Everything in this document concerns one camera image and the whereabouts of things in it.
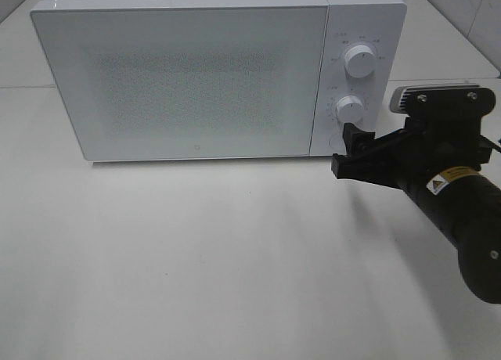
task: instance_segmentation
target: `dial knob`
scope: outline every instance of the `dial knob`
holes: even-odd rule
[[[363,103],[354,95],[345,96],[337,102],[336,113],[341,123],[356,123],[362,118]]]
[[[344,54],[344,67],[354,78],[364,78],[374,72],[376,53],[369,45],[353,45]]]

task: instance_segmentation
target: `yellow warning sticker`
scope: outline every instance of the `yellow warning sticker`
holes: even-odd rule
[[[458,166],[451,167],[447,170],[442,171],[438,175],[435,175],[427,184],[426,187],[434,195],[438,195],[447,185],[451,182],[457,180],[458,178],[464,178],[466,176],[478,175],[471,167]]]

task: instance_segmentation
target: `white knob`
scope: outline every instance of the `white knob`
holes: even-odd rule
[[[336,113],[341,123],[356,123],[362,118],[363,103],[354,95],[345,96],[337,102]]]
[[[376,67],[376,54],[368,45],[353,45],[344,54],[344,67],[354,78],[367,77]]]

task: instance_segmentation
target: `control panel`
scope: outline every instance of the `control panel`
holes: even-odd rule
[[[311,156],[346,153],[344,123],[372,131],[395,57],[405,5],[331,5]]]

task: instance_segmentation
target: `white microwave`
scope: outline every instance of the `white microwave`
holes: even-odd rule
[[[402,0],[41,0],[31,11],[84,158],[344,153],[373,129]]]

